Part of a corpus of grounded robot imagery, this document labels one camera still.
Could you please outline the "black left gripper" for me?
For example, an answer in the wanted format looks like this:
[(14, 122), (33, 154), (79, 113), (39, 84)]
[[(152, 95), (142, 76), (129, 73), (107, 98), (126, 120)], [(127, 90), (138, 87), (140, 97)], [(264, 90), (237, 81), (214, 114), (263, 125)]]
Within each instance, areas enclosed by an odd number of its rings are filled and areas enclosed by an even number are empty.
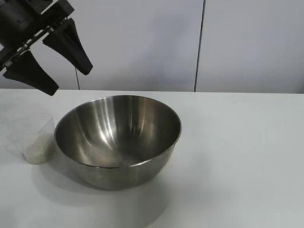
[[(74, 8), (67, 0), (2, 0), (0, 2), (0, 68), (14, 58), (18, 49), (48, 27), (67, 18)], [(82, 74), (88, 75), (93, 65), (80, 42), (75, 22), (65, 20), (49, 33), (43, 44), (66, 58)], [(58, 84), (41, 68), (31, 51), (25, 51), (3, 74), (6, 79), (30, 85), (50, 96)]]

